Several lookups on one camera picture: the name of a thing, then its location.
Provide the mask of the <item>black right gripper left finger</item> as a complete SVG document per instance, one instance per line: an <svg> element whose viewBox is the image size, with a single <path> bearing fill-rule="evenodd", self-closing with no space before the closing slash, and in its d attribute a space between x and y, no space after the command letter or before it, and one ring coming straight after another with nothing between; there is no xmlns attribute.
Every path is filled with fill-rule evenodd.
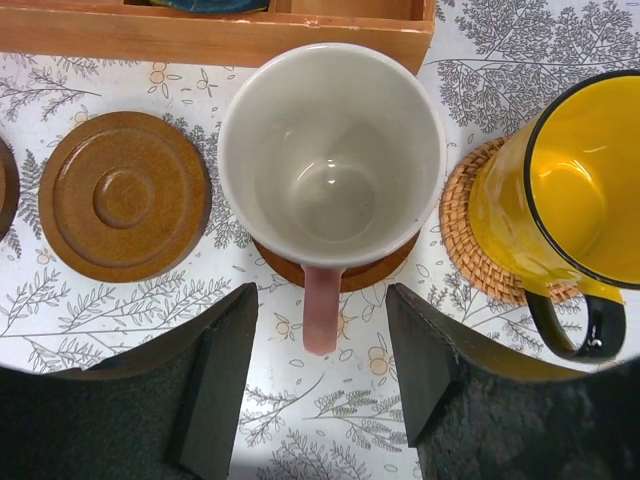
<svg viewBox="0 0 640 480"><path fill-rule="evenodd" d="M88 368L1 371L5 479L223 479L253 349L258 292Z"/></svg>

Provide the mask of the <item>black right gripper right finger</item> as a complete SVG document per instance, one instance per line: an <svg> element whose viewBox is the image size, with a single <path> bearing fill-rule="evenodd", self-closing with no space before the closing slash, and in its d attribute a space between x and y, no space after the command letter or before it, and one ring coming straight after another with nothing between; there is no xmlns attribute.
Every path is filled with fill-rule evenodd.
<svg viewBox="0 0 640 480"><path fill-rule="evenodd" d="M386 309L426 479L635 479L639 362L594 373L509 349L402 284Z"/></svg>

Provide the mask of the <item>brown wooden coaster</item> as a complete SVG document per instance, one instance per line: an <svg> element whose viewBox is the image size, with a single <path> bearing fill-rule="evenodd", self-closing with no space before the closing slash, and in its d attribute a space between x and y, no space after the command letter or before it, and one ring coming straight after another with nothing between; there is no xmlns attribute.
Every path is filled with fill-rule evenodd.
<svg viewBox="0 0 640 480"><path fill-rule="evenodd" d="M342 275L340 292L362 290L390 277L406 261L419 235L420 231L401 248L381 260L347 269ZM304 286L304 272L298 263L275 254L256 240L253 240L253 244L261 257L276 273L299 287Z"/></svg>
<svg viewBox="0 0 640 480"><path fill-rule="evenodd" d="M38 192L47 241L89 278L124 283L180 263L204 233L208 171L179 130L121 111L73 129L49 157Z"/></svg>
<svg viewBox="0 0 640 480"><path fill-rule="evenodd" d="M1 218L0 239L3 240L14 221L18 209L20 181L16 161L9 146L0 141L1 157Z"/></svg>

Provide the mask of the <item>woven rattan coaster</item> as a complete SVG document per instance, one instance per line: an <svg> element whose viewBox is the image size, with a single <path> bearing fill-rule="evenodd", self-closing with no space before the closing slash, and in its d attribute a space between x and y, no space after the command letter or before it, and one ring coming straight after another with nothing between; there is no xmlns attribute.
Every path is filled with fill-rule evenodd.
<svg viewBox="0 0 640 480"><path fill-rule="evenodd" d="M469 152L453 169L439 205L441 236L449 259L475 289L502 303L524 306L521 282L493 262L478 245L470 225L468 202L479 170L507 139L499 137Z"/></svg>

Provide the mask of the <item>yellow black mug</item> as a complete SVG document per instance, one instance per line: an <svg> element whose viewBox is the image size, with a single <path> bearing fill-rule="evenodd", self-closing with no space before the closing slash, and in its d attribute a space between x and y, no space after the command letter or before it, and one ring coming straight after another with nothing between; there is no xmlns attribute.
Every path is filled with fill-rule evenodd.
<svg viewBox="0 0 640 480"><path fill-rule="evenodd" d="M510 137L468 204L482 251L521 281L557 356L614 358L639 286L639 74L590 77Z"/></svg>

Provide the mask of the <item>pink ceramic mug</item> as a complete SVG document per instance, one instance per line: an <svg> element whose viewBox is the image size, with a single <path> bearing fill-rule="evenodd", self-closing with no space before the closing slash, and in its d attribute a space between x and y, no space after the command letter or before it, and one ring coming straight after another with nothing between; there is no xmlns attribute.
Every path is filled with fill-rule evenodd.
<svg viewBox="0 0 640 480"><path fill-rule="evenodd" d="M245 230L301 266L303 344L325 355L336 347L343 274L394 253L426 223L447 148L414 74L376 50L329 42L252 74L227 109L217 159Z"/></svg>

